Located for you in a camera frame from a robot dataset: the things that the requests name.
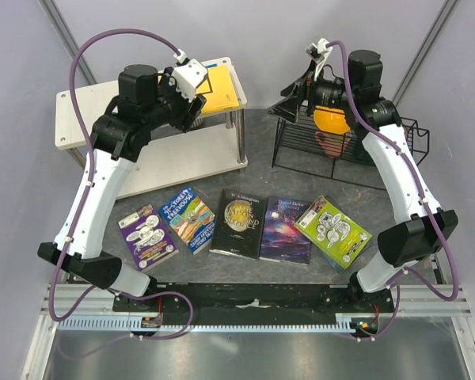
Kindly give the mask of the yellow hardcover book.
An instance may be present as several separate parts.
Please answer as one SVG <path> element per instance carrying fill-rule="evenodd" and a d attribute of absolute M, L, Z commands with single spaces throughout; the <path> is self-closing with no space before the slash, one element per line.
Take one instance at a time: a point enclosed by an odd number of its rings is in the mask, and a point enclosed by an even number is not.
<path fill-rule="evenodd" d="M 239 106 L 238 95 L 228 66 L 211 65 L 207 68 L 207 79 L 197 88 L 197 94 L 206 99 L 203 115 L 234 110 Z"/>

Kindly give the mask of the green cartoon book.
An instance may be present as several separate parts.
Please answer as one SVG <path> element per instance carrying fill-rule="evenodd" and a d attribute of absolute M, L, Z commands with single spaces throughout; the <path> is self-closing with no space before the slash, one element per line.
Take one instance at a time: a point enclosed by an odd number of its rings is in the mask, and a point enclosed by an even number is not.
<path fill-rule="evenodd" d="M 328 196 L 319 196 L 294 226 L 337 272 L 349 269 L 372 239 L 369 231 L 349 218 Z"/>

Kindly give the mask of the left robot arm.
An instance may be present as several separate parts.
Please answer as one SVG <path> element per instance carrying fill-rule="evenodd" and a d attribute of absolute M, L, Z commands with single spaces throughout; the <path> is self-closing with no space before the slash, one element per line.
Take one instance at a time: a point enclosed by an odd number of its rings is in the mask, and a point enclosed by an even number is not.
<path fill-rule="evenodd" d="M 162 72 L 148 65 L 127 66 L 118 93 L 93 124 L 89 160 L 63 228 L 38 248 L 41 259 L 100 289 L 129 294 L 141 311 L 152 310 L 157 291 L 151 278 L 103 251 L 102 241 L 116 197 L 154 129 L 169 124 L 186 132 L 206 100 L 196 92 L 207 69 L 191 59 Z"/>

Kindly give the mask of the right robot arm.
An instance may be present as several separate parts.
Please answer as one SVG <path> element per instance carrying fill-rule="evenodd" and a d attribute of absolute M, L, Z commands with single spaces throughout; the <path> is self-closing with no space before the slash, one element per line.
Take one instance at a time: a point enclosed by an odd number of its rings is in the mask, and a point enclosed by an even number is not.
<path fill-rule="evenodd" d="M 280 93 L 281 100 L 268 113 L 295 124 L 305 108 L 340 110 L 345 123 L 374 162 L 391 201 L 395 226 L 378 235 L 378 252 L 350 279 L 348 305 L 365 311 L 375 302 L 375 293 L 386 289 L 401 275 L 419 273 L 414 265 L 444 250 L 452 274 L 452 292 L 444 295 L 427 280 L 428 288 L 445 301 L 458 296 L 458 275 L 447 244 L 458 224 L 453 210 L 444 209 L 429 191 L 410 152 L 397 107 L 381 95 L 383 64 L 375 51 L 343 51 L 344 74 L 332 81 L 323 77 L 323 67 L 333 44 L 324 41 L 306 50 L 311 62 L 304 74 Z"/>

